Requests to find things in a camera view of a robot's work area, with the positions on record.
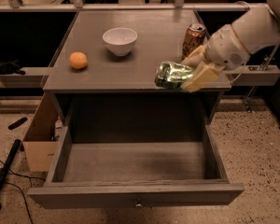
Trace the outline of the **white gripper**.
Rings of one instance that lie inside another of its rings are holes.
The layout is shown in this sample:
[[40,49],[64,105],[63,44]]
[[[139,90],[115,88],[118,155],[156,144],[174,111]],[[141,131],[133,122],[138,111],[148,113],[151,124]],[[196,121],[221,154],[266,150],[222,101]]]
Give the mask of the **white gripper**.
[[225,68],[233,70],[249,59],[249,51],[233,27],[226,24],[210,36],[206,45],[200,45],[181,62],[196,67],[193,76],[181,85],[181,89],[187,92],[199,91],[215,82]]

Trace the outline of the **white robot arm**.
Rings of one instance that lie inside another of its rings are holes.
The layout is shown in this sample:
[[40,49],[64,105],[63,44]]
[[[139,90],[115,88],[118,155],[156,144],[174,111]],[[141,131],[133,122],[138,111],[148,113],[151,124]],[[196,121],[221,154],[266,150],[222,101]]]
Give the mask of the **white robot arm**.
[[214,32],[182,64],[192,67],[192,77],[181,89],[195,92],[217,80],[221,71],[232,70],[261,49],[280,44],[280,0],[250,8],[231,24]]

